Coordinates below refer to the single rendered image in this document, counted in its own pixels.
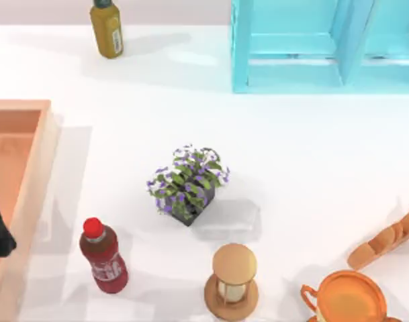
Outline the red-capped brown bottle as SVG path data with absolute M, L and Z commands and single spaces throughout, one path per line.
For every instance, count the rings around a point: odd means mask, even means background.
M 128 269 L 119 253 L 118 236 L 98 218 L 85 220 L 79 241 L 82 254 L 91 265 L 97 286 L 105 293 L 121 292 L 128 283 Z

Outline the yellow-green bottle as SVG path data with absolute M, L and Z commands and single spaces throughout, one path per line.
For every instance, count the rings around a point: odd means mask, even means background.
M 124 44 L 118 7 L 112 0 L 93 0 L 89 13 L 99 53 L 108 59 L 120 56 Z

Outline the light blue rack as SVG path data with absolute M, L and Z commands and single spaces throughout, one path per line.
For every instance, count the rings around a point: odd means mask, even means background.
M 236 93 L 409 94 L 409 0 L 231 0 Z

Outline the orange trophy cup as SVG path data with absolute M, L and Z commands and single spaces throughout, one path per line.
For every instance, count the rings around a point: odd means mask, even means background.
M 354 270 L 329 274 L 317 290 L 304 284 L 300 294 L 315 313 L 307 322 L 402 322 L 388 316 L 380 287 Z

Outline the purple flower plant pot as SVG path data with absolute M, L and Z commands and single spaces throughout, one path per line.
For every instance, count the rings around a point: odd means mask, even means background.
M 173 152 L 170 166 L 156 169 L 146 189 L 161 213 L 189 227 L 229 177 L 230 169 L 214 149 L 187 144 Z

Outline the long bread loaf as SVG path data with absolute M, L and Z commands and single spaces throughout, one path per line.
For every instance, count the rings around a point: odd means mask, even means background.
M 347 258 L 353 270 L 360 270 L 409 240 L 409 212 L 399 221 L 380 231 L 371 240 L 355 248 Z

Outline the salmon-coloured shallow box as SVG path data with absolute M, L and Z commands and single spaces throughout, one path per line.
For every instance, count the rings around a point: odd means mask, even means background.
M 0 100 L 0 212 L 17 247 L 0 258 L 0 322 L 16 322 L 60 129 L 48 100 Z

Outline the wooden hourglass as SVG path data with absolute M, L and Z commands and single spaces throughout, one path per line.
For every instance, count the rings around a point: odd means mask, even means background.
M 226 244 L 214 254 L 213 274 L 204 287 L 208 310 L 226 322 L 243 322 L 257 307 L 257 259 L 243 244 Z

